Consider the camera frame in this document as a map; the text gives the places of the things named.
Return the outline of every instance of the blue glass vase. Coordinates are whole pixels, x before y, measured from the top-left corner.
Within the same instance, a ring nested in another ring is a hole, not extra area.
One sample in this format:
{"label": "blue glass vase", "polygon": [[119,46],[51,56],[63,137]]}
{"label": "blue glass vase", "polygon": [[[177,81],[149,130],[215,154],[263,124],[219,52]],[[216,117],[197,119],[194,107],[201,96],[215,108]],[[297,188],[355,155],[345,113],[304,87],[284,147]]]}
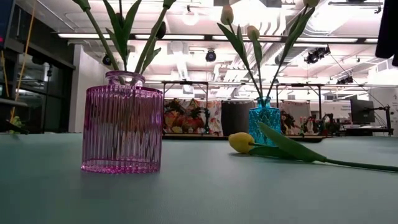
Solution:
{"label": "blue glass vase", "polygon": [[254,141],[259,144],[266,144],[268,146],[275,146],[275,144],[267,139],[260,131],[258,122],[263,122],[270,128],[281,133],[280,130],[280,111],[278,108],[272,108],[270,104],[271,98],[264,99],[265,105],[262,105],[258,98],[257,108],[249,110],[249,134],[253,136]]}

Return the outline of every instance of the desk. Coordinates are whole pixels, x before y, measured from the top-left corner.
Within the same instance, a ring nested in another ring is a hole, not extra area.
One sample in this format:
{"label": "desk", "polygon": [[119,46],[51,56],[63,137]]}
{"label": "desk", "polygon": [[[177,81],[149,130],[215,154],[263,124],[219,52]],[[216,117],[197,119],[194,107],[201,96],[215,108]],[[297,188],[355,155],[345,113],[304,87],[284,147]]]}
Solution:
{"label": "desk", "polygon": [[[398,223],[398,174],[163,141],[156,174],[82,172],[81,134],[0,135],[0,223]],[[331,159],[398,166],[398,139],[305,144]]]}

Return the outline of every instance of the pink glass vase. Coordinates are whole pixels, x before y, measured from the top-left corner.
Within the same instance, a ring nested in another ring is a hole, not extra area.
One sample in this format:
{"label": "pink glass vase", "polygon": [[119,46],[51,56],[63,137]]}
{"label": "pink glass vase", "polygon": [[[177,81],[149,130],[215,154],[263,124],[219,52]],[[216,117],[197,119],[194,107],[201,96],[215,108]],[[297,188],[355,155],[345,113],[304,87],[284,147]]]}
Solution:
{"label": "pink glass vase", "polygon": [[[127,79],[119,85],[117,75]],[[106,174],[160,170],[163,94],[142,75],[112,71],[109,85],[87,89],[81,169]]]}

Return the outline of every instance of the yellow tulip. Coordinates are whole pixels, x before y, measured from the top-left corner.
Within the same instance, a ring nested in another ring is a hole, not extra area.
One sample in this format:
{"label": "yellow tulip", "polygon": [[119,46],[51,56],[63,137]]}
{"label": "yellow tulip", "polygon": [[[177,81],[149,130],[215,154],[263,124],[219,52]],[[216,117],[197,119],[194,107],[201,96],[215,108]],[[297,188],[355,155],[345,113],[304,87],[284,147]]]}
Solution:
{"label": "yellow tulip", "polygon": [[248,153],[254,144],[254,138],[248,133],[236,133],[228,137],[229,145],[240,153]]}
{"label": "yellow tulip", "polygon": [[308,4],[309,7],[316,7],[319,3],[319,0],[304,0],[304,6]]}
{"label": "yellow tulip", "polygon": [[248,26],[248,37],[251,41],[257,40],[260,37],[260,32],[255,26]]}
{"label": "yellow tulip", "polygon": [[226,5],[223,7],[223,11],[221,12],[221,23],[224,25],[232,24],[234,21],[234,11],[230,5]]}

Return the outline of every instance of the monitor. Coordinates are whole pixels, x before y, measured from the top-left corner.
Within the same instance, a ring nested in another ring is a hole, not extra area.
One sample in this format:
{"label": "monitor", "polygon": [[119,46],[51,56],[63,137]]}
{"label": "monitor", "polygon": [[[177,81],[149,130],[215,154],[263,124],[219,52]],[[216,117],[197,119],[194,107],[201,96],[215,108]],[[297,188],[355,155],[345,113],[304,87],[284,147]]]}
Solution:
{"label": "monitor", "polygon": [[14,5],[15,0],[0,1],[0,50],[6,48],[6,41],[11,26]]}
{"label": "monitor", "polygon": [[351,99],[351,118],[353,123],[369,124],[375,122],[373,101]]}

